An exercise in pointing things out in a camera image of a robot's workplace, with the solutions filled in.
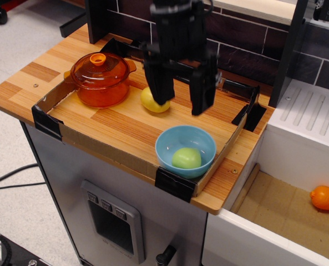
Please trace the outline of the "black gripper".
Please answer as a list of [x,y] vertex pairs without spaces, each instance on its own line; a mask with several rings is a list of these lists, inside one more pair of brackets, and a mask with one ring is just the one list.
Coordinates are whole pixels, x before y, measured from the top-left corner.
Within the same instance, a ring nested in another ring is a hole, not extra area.
[[199,116],[214,104],[217,56],[207,48],[206,19],[213,12],[203,1],[154,1],[157,41],[144,44],[145,77],[159,105],[175,97],[174,76],[190,80],[192,115]]

